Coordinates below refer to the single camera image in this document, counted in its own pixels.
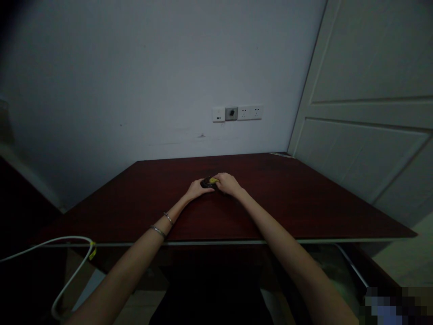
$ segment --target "forearm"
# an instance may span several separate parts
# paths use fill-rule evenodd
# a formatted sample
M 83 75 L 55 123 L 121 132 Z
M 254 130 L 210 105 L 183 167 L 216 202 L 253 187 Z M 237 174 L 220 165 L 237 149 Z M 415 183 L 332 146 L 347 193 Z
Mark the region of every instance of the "forearm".
M 245 190 L 236 198 L 251 215 L 270 249 L 292 278 L 315 324 L 357 324 L 358 320 L 310 254 Z
M 173 223 L 189 202 L 190 199 L 183 196 L 167 212 Z M 165 216 L 154 225 L 165 234 L 171 230 L 170 221 Z M 163 242 L 164 238 L 159 233 L 148 229 L 120 258 L 67 324 L 112 324 Z

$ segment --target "yellow object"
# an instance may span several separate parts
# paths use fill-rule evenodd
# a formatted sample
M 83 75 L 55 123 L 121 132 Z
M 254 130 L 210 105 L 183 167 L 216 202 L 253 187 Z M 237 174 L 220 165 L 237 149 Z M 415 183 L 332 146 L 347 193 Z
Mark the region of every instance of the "yellow object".
M 92 260 L 93 257 L 95 257 L 96 255 L 96 243 L 94 241 L 92 241 L 92 245 L 95 246 L 95 249 L 93 250 L 93 252 L 89 255 L 89 260 Z

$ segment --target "small object in hands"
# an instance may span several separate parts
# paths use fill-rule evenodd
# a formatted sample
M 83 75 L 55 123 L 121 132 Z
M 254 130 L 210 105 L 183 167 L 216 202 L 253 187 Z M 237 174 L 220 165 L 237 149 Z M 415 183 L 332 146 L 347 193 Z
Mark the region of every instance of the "small object in hands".
M 214 190 L 216 190 L 218 187 L 215 183 L 218 181 L 218 179 L 209 176 L 202 180 L 200 182 L 200 185 L 202 186 L 202 188 L 213 188 Z

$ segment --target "bracelet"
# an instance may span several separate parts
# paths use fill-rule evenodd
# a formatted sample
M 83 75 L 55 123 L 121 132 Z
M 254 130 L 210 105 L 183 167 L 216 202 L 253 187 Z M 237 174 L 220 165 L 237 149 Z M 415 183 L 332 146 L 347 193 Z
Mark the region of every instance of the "bracelet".
M 165 233 L 163 233 L 161 230 L 159 230 L 158 228 L 156 228 L 154 225 L 151 225 L 149 228 L 152 228 L 153 230 L 155 230 L 157 233 L 159 233 L 164 239 L 166 238 Z
M 173 223 L 173 221 L 168 216 L 168 213 L 167 212 L 163 212 L 163 214 L 167 217 L 168 221 L 170 221 L 171 225 L 174 226 L 175 224 Z

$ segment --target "white cable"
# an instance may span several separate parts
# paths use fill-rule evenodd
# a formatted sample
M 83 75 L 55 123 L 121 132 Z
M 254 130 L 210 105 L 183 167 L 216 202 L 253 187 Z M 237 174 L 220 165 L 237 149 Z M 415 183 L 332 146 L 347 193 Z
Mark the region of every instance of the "white cable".
M 90 256 L 90 253 L 92 252 L 92 248 L 93 246 L 95 246 L 94 242 L 87 237 L 82 237 L 82 236 L 64 236 L 64 237 L 59 237 L 59 238 L 54 238 L 54 239 L 50 239 L 48 241 L 43 242 L 42 244 L 33 246 L 32 248 L 29 248 L 25 251 L 19 252 L 17 254 L 8 256 L 6 258 L 3 258 L 2 260 L 0 260 L 1 262 L 5 262 L 7 260 L 11 260 L 14 257 L 20 256 L 22 254 L 28 253 L 38 247 L 41 247 L 43 245 L 49 244 L 53 241 L 59 241 L 59 240 L 64 240 L 64 239 L 82 239 L 85 241 L 88 241 L 90 246 L 89 246 L 89 250 L 87 251 L 86 257 L 84 258 L 84 260 L 81 262 L 81 264 L 79 265 L 79 267 L 75 270 L 74 274 L 71 276 L 71 278 L 69 279 L 69 281 L 66 283 L 66 285 L 63 287 L 62 291 L 60 291 L 59 295 L 57 296 L 57 298 L 54 300 L 53 305 L 51 306 L 51 315 L 54 317 L 54 319 L 56 320 L 62 320 L 62 318 L 60 317 L 60 315 L 57 313 L 56 307 L 57 307 L 57 303 L 59 302 L 60 298 L 62 297 L 64 291 L 66 290 L 66 288 L 69 286 L 69 284 L 72 282 L 72 280 L 75 278 L 75 276 L 77 275 L 78 271 L 81 269 L 81 267 L 84 265 L 84 263 L 86 262 L 87 258 Z

